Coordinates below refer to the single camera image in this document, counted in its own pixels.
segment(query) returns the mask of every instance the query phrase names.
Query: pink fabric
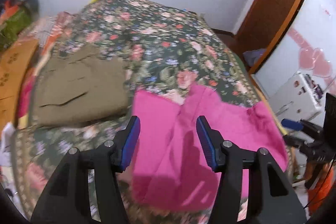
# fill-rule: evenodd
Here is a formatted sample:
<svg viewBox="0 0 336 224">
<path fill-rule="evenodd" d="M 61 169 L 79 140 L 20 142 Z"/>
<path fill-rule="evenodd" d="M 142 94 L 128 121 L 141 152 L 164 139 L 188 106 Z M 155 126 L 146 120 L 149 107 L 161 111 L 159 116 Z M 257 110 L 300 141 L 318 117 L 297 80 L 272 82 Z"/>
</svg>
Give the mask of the pink fabric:
<svg viewBox="0 0 336 224">
<path fill-rule="evenodd" d="M 192 85 L 183 105 L 136 92 L 133 115 L 141 132 L 133 162 L 132 194 L 143 204 L 172 211 L 209 208 L 216 197 L 220 175 L 206 164 L 196 132 L 204 115 L 211 128 L 240 148 L 267 148 L 282 170 L 287 153 L 280 132 L 263 102 L 251 108 L 223 103 L 211 88 Z M 248 171 L 243 171 L 242 197 L 248 195 Z"/>
</svg>

